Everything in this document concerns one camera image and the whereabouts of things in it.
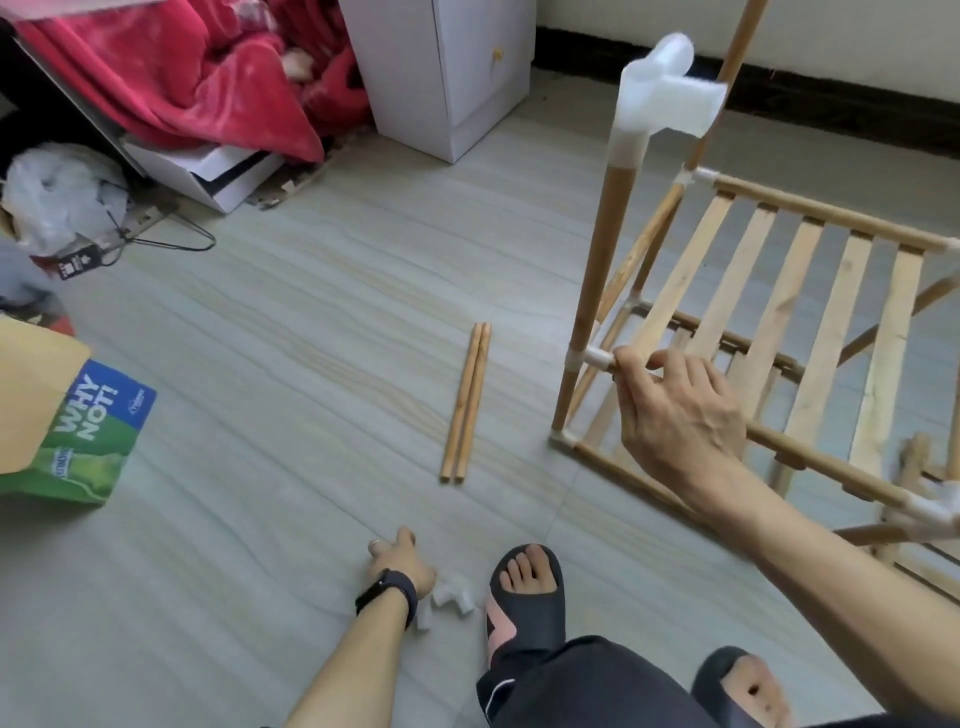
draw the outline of white plastic bag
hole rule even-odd
[[[78,234],[96,240],[123,223],[127,183],[120,165],[80,144],[47,142],[7,170],[2,205],[30,255],[56,255]]]

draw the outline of black slipper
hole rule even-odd
[[[546,546],[557,591],[546,595],[519,595],[500,586],[500,573],[528,545],[512,548],[500,559],[490,579],[487,597],[487,656],[490,664],[504,655],[526,650],[555,650],[566,643],[566,600],[560,562]]]
[[[721,647],[704,660],[693,679],[690,694],[720,728],[761,728],[750,714],[736,704],[723,688],[733,663],[750,653],[739,647]]]

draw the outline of white box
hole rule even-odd
[[[207,144],[159,150],[125,138],[124,148],[157,182],[221,212],[230,212],[283,164],[269,152]]]
[[[536,0],[341,0],[384,136],[456,161],[530,92]]]

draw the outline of cabinet drawer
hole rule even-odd
[[[433,0],[450,126],[534,57],[536,0]]]

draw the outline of red fabric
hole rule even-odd
[[[366,122],[366,91],[330,0],[274,0],[281,28],[319,77],[290,83],[276,21],[257,0],[164,0],[17,25],[21,36],[124,129],[167,148],[214,141],[306,161],[321,135]]]

